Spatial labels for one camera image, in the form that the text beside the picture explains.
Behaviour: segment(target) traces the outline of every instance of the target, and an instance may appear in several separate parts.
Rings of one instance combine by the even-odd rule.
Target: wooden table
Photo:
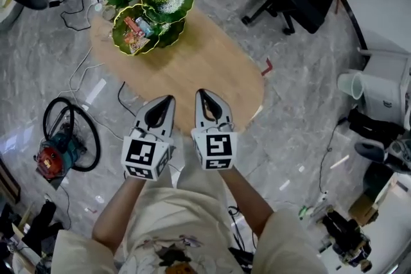
[[[175,125],[189,135],[194,128],[195,92],[209,89],[228,104],[242,131],[263,102],[264,83],[251,59],[209,17],[193,8],[179,41],[138,56],[121,53],[109,37],[112,24],[95,16],[92,53],[145,100],[171,94]]]

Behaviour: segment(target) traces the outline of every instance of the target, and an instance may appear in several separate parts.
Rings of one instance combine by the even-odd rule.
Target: white t-shirt
[[[52,274],[243,273],[232,256],[227,211],[214,198],[178,189],[140,196],[124,240],[126,262],[118,272],[111,251],[74,233],[58,233]],[[258,241],[253,273],[326,274],[299,219],[273,214]]]

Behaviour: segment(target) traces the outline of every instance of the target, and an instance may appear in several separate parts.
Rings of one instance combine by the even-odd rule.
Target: gray marble floor
[[[240,17],[250,13],[263,0],[195,0],[217,25],[235,40],[261,69],[269,58],[274,66],[265,76],[263,110],[240,137],[238,168],[273,208],[289,207],[296,212],[319,197],[320,161],[338,118],[350,109],[352,101],[337,89],[337,76],[347,68],[361,65],[356,52],[358,41],[343,8],[328,13],[324,25],[310,35],[296,24],[296,34],[286,37],[282,17],[264,13],[251,27]],[[9,31],[0,35],[0,151],[13,176],[21,185],[22,204],[34,202],[38,210],[49,194],[58,205],[57,217],[66,225],[67,196],[54,191],[35,173],[36,154],[42,137],[41,121],[47,104],[60,91],[67,90],[70,75],[90,48],[88,31],[68,30],[59,14],[74,8],[74,3],[34,12],[24,9]],[[83,14],[70,17],[71,23],[85,26]],[[98,64],[89,56],[73,77],[73,86],[83,70]],[[89,113],[120,136],[128,135],[133,117],[117,102],[122,81],[105,66],[87,71],[80,90],[83,103],[94,86],[107,84],[90,106]],[[135,112],[144,102],[126,86],[123,101]],[[70,195],[72,229],[89,235],[92,224],[123,181],[119,163],[121,141],[106,129],[98,128],[102,156],[90,173],[71,171],[63,183]],[[181,143],[178,131],[176,143]],[[322,171],[322,186],[329,200],[343,212],[362,190],[362,175],[367,162],[353,149],[356,136],[346,126],[338,127]],[[349,155],[347,162],[329,167]],[[171,163],[182,167],[177,150]],[[174,179],[178,172],[171,169]],[[290,181],[288,186],[280,189]],[[303,221],[313,240],[320,246],[323,232],[312,221]],[[248,228],[240,222],[250,250]]]

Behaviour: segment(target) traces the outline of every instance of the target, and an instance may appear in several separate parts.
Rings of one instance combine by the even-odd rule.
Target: black hose
[[[70,122],[69,122],[69,131],[68,134],[66,135],[66,138],[64,139],[63,142],[61,142],[61,144],[58,145],[58,150],[61,153],[65,153],[67,151],[67,147],[69,145],[69,142],[71,140],[71,137],[73,136],[73,129],[74,129],[74,110],[73,110],[73,106],[70,103],[70,101],[66,98],[63,97],[57,97],[55,98],[53,101],[50,102],[50,104],[47,106],[46,111],[44,113],[43,116],[43,134],[44,134],[44,138],[46,139],[46,141],[50,140],[50,136],[47,132],[47,118],[51,112],[51,109],[57,104],[57,103],[64,103],[67,105],[67,107],[69,108],[69,112],[70,112]]]
[[[76,164],[74,163],[73,166],[72,166],[72,169],[74,169],[76,171],[81,171],[81,172],[87,172],[87,171],[93,170],[97,166],[98,162],[100,161],[100,157],[101,157],[100,138],[98,137],[97,129],[96,129],[94,123],[90,120],[89,116],[80,107],[71,104],[68,99],[63,98],[63,97],[57,97],[53,101],[51,101],[51,103],[47,106],[46,111],[45,111],[44,116],[43,116],[43,134],[44,134],[44,138],[47,141],[49,141],[51,139],[51,136],[47,132],[47,128],[46,128],[47,119],[48,119],[48,116],[50,115],[51,109],[57,103],[64,103],[64,104],[67,105],[67,107],[65,107],[65,109],[63,109],[60,112],[60,116],[61,116],[62,113],[64,114],[64,112],[66,112],[67,109],[69,110],[69,113],[70,113],[69,129],[67,131],[66,138],[63,140],[63,142],[61,142],[57,146],[58,150],[61,153],[65,153],[67,151],[67,147],[69,145],[69,142],[73,137],[74,112],[77,112],[78,114],[80,114],[83,117],[83,119],[89,125],[89,127],[91,129],[92,135],[94,137],[94,141],[96,143],[96,157],[94,159],[94,162],[89,167],[76,166]]]
[[[100,138],[98,137],[97,129],[94,123],[90,120],[89,116],[80,107],[76,105],[72,105],[72,107],[74,111],[80,114],[85,120],[85,122],[89,125],[92,135],[94,137],[94,141],[96,143],[96,158],[94,159],[94,162],[89,167],[80,167],[80,166],[76,166],[76,164],[74,164],[72,167],[72,169],[76,171],[81,171],[85,173],[87,171],[93,170],[97,166],[98,162],[100,161],[100,156],[101,156]]]

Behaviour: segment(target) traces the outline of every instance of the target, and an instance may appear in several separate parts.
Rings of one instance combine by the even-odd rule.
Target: green plate
[[[156,45],[159,48],[165,48],[167,46],[171,46],[176,41],[178,41],[180,34],[184,30],[184,26],[186,25],[186,20],[182,19],[179,22],[174,23],[165,23],[162,25],[162,32],[160,34],[160,41]]]
[[[194,0],[141,0],[148,18],[157,23],[174,23],[185,18]]]
[[[127,55],[138,55],[138,54],[145,54],[154,49],[154,47],[159,42],[159,36],[153,34],[148,37],[150,41],[141,49],[137,50],[134,53],[131,53],[130,46],[124,41],[125,35],[131,31],[127,24],[125,24],[124,19],[129,16],[132,19],[136,19],[138,17],[143,17],[147,19],[144,15],[143,6],[141,4],[135,4],[133,7],[126,7],[121,12],[118,13],[116,19],[114,20],[114,26],[112,29],[112,37],[114,44],[120,48],[124,54]]]

